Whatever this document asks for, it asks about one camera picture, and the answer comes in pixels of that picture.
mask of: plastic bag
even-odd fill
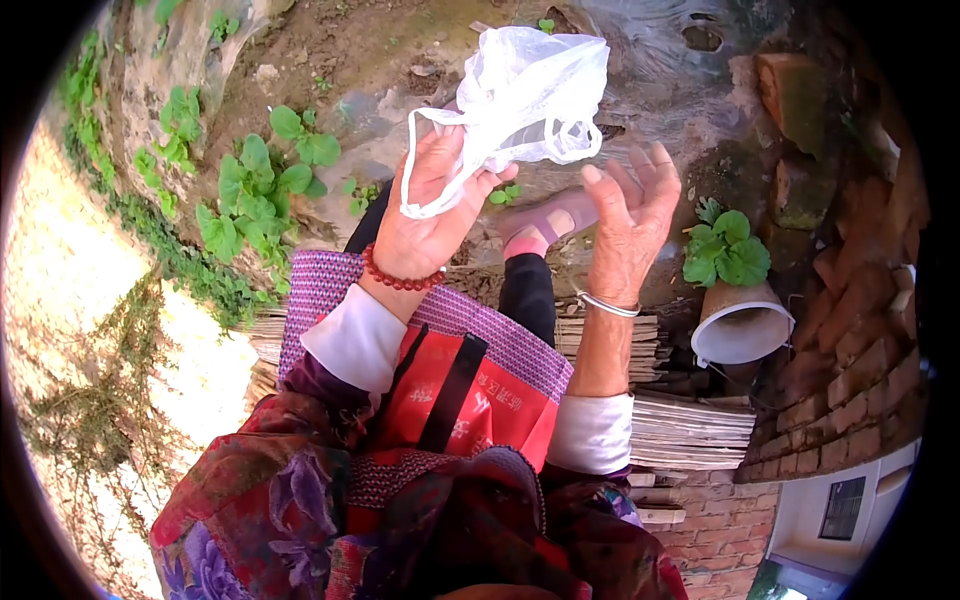
[[[549,158],[568,164],[600,152],[602,135],[593,115],[607,86],[610,48],[602,37],[549,36],[530,27],[488,29],[480,50],[467,59],[457,89],[457,108],[418,108],[409,116],[410,154],[400,186],[400,212],[426,219],[460,202],[463,184],[480,167],[499,173],[515,160]],[[417,145],[416,116],[465,126],[464,148],[443,194],[409,204],[410,173]]]

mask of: wrinkled hand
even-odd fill
[[[636,306],[643,279],[670,232],[681,190],[677,169],[661,144],[654,144],[650,156],[635,148],[629,158],[639,182],[612,159],[607,173],[593,165],[582,171],[599,216],[588,291],[623,308]]]
[[[430,204],[440,197],[463,145],[464,128],[460,126],[447,126],[440,136],[430,132],[418,142],[410,174],[411,204]],[[510,165],[499,175],[478,170],[464,183],[464,197],[456,206],[436,217],[417,220],[400,214],[400,182],[406,160],[404,155],[396,171],[373,262],[387,275],[419,279],[436,273],[460,248],[487,196],[503,181],[516,177],[517,166]]]

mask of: pink patterned fabric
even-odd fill
[[[287,320],[283,327],[279,380],[303,356],[300,336],[318,317],[329,314],[363,274],[359,254],[301,251],[293,256]],[[432,331],[485,340],[487,359],[559,404],[573,374],[570,363],[543,340],[488,306],[439,285],[427,294],[410,325],[427,323]]]

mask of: red beaded bracelet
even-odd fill
[[[373,244],[368,245],[363,250],[363,266],[367,273],[373,276],[374,281],[381,281],[384,285],[389,285],[395,290],[420,292],[422,290],[429,290],[446,279],[446,273],[443,271],[438,271],[432,276],[424,277],[423,279],[399,279],[389,276],[380,271],[379,267],[373,262]]]

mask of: plastic bucket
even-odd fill
[[[690,345],[697,364],[741,365],[786,344],[794,319],[764,281],[750,287],[717,279],[704,295],[700,325]]]

